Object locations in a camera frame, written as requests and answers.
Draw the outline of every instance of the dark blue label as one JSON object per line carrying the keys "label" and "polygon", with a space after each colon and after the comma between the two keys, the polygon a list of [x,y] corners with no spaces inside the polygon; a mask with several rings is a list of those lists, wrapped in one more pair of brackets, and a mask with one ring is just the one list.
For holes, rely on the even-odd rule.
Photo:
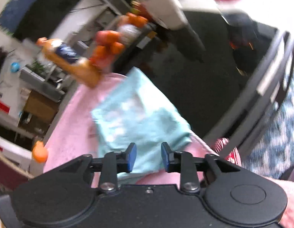
{"label": "dark blue label", "polygon": [[75,63],[81,56],[76,53],[70,46],[66,45],[64,42],[59,45],[55,51],[57,55],[62,57],[68,63]]}

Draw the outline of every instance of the pink fluffy fabric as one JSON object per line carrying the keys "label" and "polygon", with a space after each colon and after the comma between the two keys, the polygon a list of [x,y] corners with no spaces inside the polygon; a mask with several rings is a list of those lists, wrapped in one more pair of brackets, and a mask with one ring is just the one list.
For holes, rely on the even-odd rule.
{"label": "pink fluffy fabric", "polygon": [[[44,172],[58,167],[80,155],[92,154],[97,157],[98,141],[96,127],[90,111],[102,102],[107,95],[125,78],[119,74],[107,74],[99,85],[90,89],[80,85],[62,114],[55,130],[46,144],[49,156],[44,166]],[[185,150],[194,157],[204,157],[205,154],[215,154],[203,140],[192,133],[192,143]],[[99,175],[95,174],[93,187],[97,186]],[[288,205],[281,219],[281,224],[294,228],[294,182],[270,179],[279,184],[288,195]],[[166,173],[161,170],[145,176],[137,184],[179,184],[179,173]]]}

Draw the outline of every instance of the metal bolt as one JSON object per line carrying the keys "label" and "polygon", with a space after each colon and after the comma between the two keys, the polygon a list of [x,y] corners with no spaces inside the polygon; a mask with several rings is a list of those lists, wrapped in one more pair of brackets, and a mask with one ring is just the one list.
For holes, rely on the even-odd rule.
{"label": "metal bolt", "polygon": [[113,183],[105,182],[100,185],[100,188],[104,191],[112,191],[115,189],[115,185]]}
{"label": "metal bolt", "polygon": [[146,189],[146,193],[147,193],[147,194],[152,194],[152,193],[153,193],[153,189],[150,188],[150,187],[148,187],[148,188]]}
{"label": "metal bolt", "polygon": [[183,188],[188,191],[196,190],[199,186],[196,183],[188,182],[183,185]]}

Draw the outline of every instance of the turquoise towel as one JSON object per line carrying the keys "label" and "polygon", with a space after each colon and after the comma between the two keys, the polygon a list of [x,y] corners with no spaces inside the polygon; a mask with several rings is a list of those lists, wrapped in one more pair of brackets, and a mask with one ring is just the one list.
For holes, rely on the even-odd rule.
{"label": "turquoise towel", "polygon": [[182,150],[190,140],[190,126],[177,109],[137,68],[92,110],[99,138],[98,157],[124,151],[131,142],[137,157],[131,173],[119,173],[119,184],[133,184],[163,169],[161,143]]}

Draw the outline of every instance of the carpet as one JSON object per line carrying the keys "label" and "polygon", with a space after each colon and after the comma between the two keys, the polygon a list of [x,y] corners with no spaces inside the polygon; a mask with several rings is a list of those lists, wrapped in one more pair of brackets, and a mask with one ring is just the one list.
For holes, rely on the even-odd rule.
{"label": "carpet", "polygon": [[276,179],[293,165],[294,75],[287,97],[273,123],[251,154],[242,159],[242,167],[245,169]]}

